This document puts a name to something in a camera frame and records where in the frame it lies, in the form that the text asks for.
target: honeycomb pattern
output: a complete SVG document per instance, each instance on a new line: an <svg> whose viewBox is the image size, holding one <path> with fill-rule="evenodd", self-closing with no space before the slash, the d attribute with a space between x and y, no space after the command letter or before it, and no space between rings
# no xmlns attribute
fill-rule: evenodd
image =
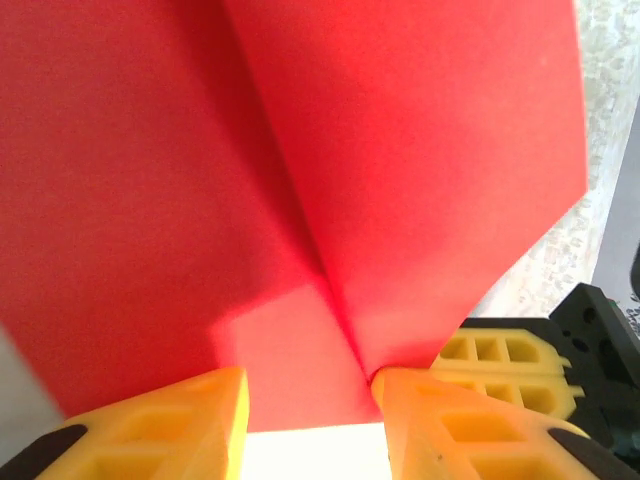
<svg viewBox="0 0 640 480"><path fill-rule="evenodd" d="M374 379L394 480L596 479L547 433L563 428L584 435L577 427L432 373L387 368ZM489 390L507 395L500 385Z"/></svg>
<svg viewBox="0 0 640 480"><path fill-rule="evenodd" d="M248 422L242 369L223 369L79 415L89 431L39 480L238 478Z"/></svg>
<svg viewBox="0 0 640 480"><path fill-rule="evenodd" d="M463 328L445 345L430 372L467 390L567 419L580 387L564 376L571 364L555 348L526 330Z"/></svg>
<svg viewBox="0 0 640 480"><path fill-rule="evenodd" d="M431 368L502 373L564 374L569 360L527 330L461 328Z"/></svg>

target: folded red paper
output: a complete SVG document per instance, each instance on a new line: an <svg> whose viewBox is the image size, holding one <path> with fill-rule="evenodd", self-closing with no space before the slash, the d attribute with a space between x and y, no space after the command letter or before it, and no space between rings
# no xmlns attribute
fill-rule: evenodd
<svg viewBox="0 0 640 480"><path fill-rule="evenodd" d="M568 0L0 8L0 318L68 414L240 364L251 430L376 419L585 187Z"/></svg>

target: bright light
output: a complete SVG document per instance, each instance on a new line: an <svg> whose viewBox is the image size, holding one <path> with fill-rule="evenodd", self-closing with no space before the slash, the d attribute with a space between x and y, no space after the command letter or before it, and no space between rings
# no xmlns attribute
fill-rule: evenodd
<svg viewBox="0 0 640 480"><path fill-rule="evenodd" d="M250 434L242 463L242 480L391 479L381 423Z"/></svg>

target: white surface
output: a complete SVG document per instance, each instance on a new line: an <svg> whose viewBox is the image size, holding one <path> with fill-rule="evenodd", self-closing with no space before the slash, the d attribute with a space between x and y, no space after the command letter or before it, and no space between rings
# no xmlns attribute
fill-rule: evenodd
<svg viewBox="0 0 640 480"><path fill-rule="evenodd" d="M382 424L249 435L242 480L390 480Z"/></svg>

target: red paper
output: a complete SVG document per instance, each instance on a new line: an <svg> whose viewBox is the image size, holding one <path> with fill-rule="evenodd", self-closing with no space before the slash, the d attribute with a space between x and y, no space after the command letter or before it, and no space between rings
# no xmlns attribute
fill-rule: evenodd
<svg viewBox="0 0 640 480"><path fill-rule="evenodd" d="M585 188L571 2L227 7L2 3L0 318L67 414L371 421Z"/></svg>

